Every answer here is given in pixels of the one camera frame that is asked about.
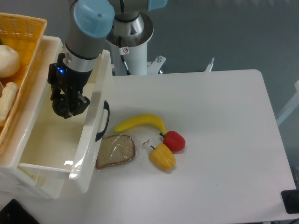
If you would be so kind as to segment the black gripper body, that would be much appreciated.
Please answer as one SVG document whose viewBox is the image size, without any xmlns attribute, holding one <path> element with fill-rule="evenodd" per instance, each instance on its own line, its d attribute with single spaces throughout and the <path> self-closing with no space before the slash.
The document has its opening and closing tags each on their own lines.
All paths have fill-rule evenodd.
<svg viewBox="0 0 299 224">
<path fill-rule="evenodd" d="M 58 55 L 56 70 L 59 89 L 63 91 L 66 103 L 88 103 L 89 99 L 83 96 L 83 87 L 93 70 L 93 61 L 63 52 Z"/>
</svg>

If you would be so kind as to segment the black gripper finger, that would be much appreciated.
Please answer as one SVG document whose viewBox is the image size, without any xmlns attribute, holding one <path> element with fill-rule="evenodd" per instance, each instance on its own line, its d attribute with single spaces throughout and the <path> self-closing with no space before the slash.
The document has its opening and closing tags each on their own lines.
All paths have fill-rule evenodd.
<svg viewBox="0 0 299 224">
<path fill-rule="evenodd" d="M 69 93 L 67 96 L 67 100 L 68 100 L 67 118 L 82 114 L 90 104 L 89 98 L 83 96 L 81 92 L 76 92 L 74 94 Z"/>
<path fill-rule="evenodd" d="M 61 93 L 62 78 L 64 69 L 58 63 L 49 65 L 48 83 L 51 85 L 51 100 L 64 100 L 64 94 Z"/>
</svg>

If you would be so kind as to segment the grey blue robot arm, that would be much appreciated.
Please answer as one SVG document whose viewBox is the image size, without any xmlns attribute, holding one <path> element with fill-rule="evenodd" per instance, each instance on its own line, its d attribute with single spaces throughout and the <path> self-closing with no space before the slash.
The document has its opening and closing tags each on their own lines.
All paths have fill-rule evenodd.
<svg viewBox="0 0 299 224">
<path fill-rule="evenodd" d="M 165 7 L 165 0 L 71 0 L 71 25 L 63 51 L 49 66 L 52 108 L 65 119 L 84 112 L 90 101 L 83 88 L 109 43 L 115 73 L 146 75 L 147 44 L 153 23 L 147 12 Z"/>
</svg>

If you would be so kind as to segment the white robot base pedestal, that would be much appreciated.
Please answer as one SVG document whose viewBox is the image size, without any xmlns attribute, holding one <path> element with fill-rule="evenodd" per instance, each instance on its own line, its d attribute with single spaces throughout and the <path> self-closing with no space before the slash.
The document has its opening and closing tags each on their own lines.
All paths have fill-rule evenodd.
<svg viewBox="0 0 299 224">
<path fill-rule="evenodd" d="M 107 42 L 116 76 L 162 74 L 161 67 L 166 58 L 148 61 L 148 42 L 154 33 L 153 22 L 143 12 L 117 14 Z"/>
</svg>

